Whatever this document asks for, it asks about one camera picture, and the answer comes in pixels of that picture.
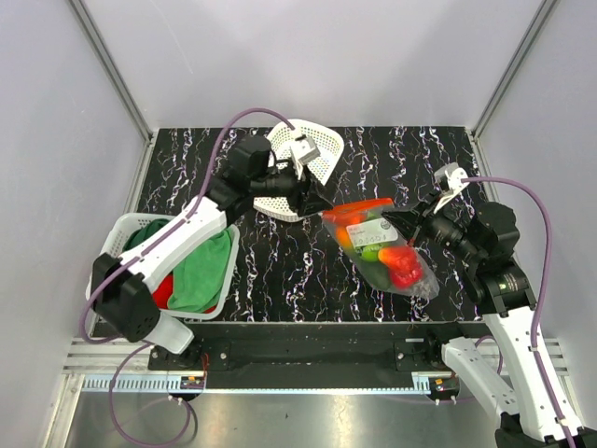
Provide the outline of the clear zip top bag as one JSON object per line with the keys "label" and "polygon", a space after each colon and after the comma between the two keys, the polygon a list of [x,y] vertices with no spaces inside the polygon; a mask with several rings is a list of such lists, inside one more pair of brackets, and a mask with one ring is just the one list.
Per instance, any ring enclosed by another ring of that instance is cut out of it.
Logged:
{"label": "clear zip top bag", "polygon": [[384,247],[407,245],[406,240],[382,216],[383,211],[393,208],[394,202],[390,198],[371,199],[337,205],[324,211],[321,218],[336,242],[336,228],[346,228],[354,248],[346,250],[337,244],[371,287],[383,292],[432,300],[439,293],[437,278],[414,247],[411,246],[423,267],[423,279],[412,287],[397,289],[391,282],[388,268],[378,259],[378,253]]}

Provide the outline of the white perforated plastic basket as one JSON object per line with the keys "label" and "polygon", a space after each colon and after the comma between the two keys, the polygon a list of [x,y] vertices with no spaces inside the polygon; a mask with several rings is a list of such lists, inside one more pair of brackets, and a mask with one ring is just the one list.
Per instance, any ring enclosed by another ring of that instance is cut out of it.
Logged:
{"label": "white perforated plastic basket", "polygon": [[[294,130],[281,121],[266,135],[277,161],[290,159],[302,174],[310,173],[325,186],[344,150],[342,137],[330,128],[307,120],[291,119],[290,123]],[[283,222],[302,220],[284,197],[257,197],[253,206],[267,217]]]}

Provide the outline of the orange fake mango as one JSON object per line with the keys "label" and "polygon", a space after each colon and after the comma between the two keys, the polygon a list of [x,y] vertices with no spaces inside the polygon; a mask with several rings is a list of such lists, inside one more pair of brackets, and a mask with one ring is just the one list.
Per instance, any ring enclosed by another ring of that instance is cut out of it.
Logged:
{"label": "orange fake mango", "polygon": [[336,235],[337,242],[339,243],[339,245],[342,248],[344,248],[346,250],[352,250],[354,248],[351,238],[350,238],[350,235],[345,227],[337,227],[336,231],[335,231],[335,235]]}

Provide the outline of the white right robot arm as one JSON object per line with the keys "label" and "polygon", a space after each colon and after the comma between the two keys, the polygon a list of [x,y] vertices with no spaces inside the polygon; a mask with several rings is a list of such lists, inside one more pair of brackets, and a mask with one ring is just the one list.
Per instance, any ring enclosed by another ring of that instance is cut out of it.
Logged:
{"label": "white right robot arm", "polygon": [[534,322],[539,303],[513,258],[520,238],[513,210],[483,203],[466,226],[437,210],[435,201],[382,215],[408,242],[435,242],[467,267],[465,292],[494,338],[509,378],[504,380],[457,329],[430,334],[423,358],[432,369],[452,370],[486,413],[496,418],[496,445],[595,446],[596,432],[576,415]]}

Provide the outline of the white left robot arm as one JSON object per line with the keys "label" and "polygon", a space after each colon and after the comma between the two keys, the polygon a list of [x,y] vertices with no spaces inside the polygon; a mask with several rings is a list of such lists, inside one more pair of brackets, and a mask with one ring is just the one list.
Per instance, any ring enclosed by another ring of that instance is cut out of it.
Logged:
{"label": "white left robot arm", "polygon": [[323,184],[309,170],[319,157],[314,140],[301,135],[289,143],[285,167],[270,162],[271,142],[245,137],[233,146],[204,195],[144,243],[117,257],[102,254],[93,263],[89,303],[117,333],[131,343],[161,346],[183,370],[201,360],[194,333],[163,312],[152,293],[193,250],[252,209],[259,197],[282,197],[300,217],[330,209]]}

